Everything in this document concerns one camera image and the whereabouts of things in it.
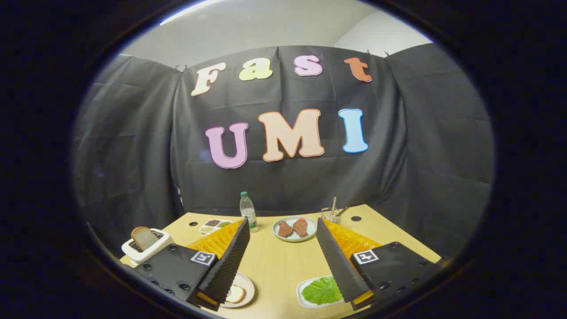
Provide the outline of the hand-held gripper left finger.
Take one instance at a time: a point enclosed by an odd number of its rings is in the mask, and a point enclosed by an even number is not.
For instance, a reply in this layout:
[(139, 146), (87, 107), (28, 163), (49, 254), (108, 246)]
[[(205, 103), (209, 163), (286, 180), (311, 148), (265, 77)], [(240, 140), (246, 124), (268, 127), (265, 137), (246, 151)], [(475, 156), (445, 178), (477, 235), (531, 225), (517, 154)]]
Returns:
[(168, 244), (133, 270), (179, 300), (218, 311), (249, 240), (249, 221), (241, 219), (188, 246)]

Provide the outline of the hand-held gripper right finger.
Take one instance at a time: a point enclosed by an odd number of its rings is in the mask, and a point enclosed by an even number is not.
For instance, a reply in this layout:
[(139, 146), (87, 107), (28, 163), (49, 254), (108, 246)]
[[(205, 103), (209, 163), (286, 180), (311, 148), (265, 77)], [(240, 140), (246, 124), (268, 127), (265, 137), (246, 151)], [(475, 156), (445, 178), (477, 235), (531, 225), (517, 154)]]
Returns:
[(378, 244), (326, 219), (318, 219), (316, 237), (344, 301), (354, 310), (393, 305), (441, 271), (440, 262), (400, 242)]

